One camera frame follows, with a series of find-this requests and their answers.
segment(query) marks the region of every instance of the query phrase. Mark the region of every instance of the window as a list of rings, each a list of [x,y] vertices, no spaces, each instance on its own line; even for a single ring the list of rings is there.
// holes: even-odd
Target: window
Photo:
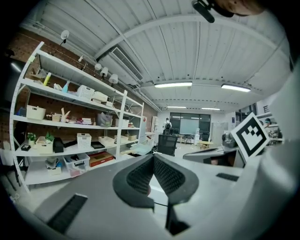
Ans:
[[[195,134],[197,128],[203,139],[208,140],[210,132],[210,115],[209,114],[191,114],[191,113],[175,113],[170,114],[170,122],[172,123],[174,134]]]

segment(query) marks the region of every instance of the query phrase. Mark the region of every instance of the white floor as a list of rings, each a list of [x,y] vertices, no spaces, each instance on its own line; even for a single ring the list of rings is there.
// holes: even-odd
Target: white floor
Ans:
[[[175,157],[176,158],[182,158],[184,154],[199,151],[200,147],[194,146],[191,144],[180,144],[177,143],[177,149],[175,150]],[[6,190],[11,194],[12,197],[16,198],[18,194],[19,197],[16,199],[17,204],[21,204],[27,209],[29,209],[31,212],[34,212],[37,207],[49,196],[51,196],[56,191],[60,190],[64,186],[66,186],[72,179],[62,180],[58,182],[52,182],[52,183],[45,183],[45,184],[38,184],[38,185],[32,185],[30,188],[30,195],[27,194],[24,187],[19,187],[16,180],[15,175],[13,172],[9,174],[10,180],[13,182],[14,186],[17,188],[17,191],[15,192],[12,187],[10,186],[8,180],[5,177],[1,178],[1,181],[3,185],[5,186]],[[165,217],[161,214],[155,214],[155,219],[162,225],[162,227],[165,226]]]

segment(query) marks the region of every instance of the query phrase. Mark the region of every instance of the ceiling light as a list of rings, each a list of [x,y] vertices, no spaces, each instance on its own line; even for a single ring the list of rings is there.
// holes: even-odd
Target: ceiling light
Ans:
[[[203,107],[201,109],[204,109],[204,110],[220,110],[219,108],[212,108],[212,107]]]
[[[168,108],[187,108],[187,107],[168,106]]]
[[[242,92],[250,92],[250,88],[245,88],[245,87],[239,87],[239,86],[234,86],[230,84],[222,84],[222,87],[224,89],[231,89],[231,90],[237,90],[237,91],[242,91]]]
[[[192,86],[192,82],[175,82],[175,83],[163,83],[155,84],[156,88],[170,88],[170,87],[189,87]]]
[[[16,64],[11,63],[11,66],[12,66],[15,70],[17,70],[19,73],[21,72],[21,69],[20,69]]]

